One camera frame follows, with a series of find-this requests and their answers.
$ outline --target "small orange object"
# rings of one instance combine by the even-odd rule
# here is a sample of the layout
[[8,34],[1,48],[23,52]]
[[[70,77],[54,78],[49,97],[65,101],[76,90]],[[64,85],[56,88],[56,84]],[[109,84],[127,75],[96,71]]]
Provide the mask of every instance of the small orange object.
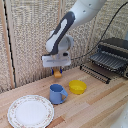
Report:
[[54,77],[55,78],[61,78],[62,77],[62,74],[60,73],[60,71],[58,69],[53,69],[54,71]]

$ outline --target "yellow bowl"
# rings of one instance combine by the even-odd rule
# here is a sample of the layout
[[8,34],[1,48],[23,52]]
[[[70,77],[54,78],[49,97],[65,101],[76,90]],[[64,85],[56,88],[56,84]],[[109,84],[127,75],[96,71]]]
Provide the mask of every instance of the yellow bowl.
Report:
[[69,82],[69,89],[74,94],[82,94],[86,88],[87,85],[80,80],[72,80]]

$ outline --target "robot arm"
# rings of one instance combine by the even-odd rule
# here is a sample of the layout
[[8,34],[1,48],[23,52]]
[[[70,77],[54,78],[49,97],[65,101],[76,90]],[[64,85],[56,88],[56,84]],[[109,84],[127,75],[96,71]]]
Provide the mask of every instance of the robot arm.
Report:
[[77,0],[46,42],[46,50],[50,55],[56,55],[61,50],[58,48],[58,45],[68,30],[91,21],[106,1],[107,0]]

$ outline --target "wood grain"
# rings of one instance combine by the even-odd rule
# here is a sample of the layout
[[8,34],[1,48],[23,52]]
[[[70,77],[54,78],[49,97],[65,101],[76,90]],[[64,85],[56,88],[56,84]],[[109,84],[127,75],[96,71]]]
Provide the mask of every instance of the wood grain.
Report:
[[[69,82],[76,79],[87,84],[81,95],[69,90]],[[110,128],[128,101],[127,79],[120,77],[105,84],[77,67],[63,72],[61,79],[51,76],[1,94],[0,128],[12,128],[7,112],[17,98],[40,95],[49,99],[49,87],[55,83],[65,88],[68,98],[63,104],[53,105],[54,118],[47,128]]]

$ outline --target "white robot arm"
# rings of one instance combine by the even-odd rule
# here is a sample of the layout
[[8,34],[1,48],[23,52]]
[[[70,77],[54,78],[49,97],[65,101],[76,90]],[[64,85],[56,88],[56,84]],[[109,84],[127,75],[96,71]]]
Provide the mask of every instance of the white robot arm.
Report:
[[[55,31],[50,35],[46,42],[46,50],[49,56],[42,57],[43,62],[52,62],[50,65],[43,63],[44,67],[66,66],[70,65],[69,56],[63,57],[64,52],[73,47],[73,38],[65,35],[68,30],[91,21],[107,0],[77,0],[69,12],[62,18]],[[52,60],[51,56],[59,55]]]

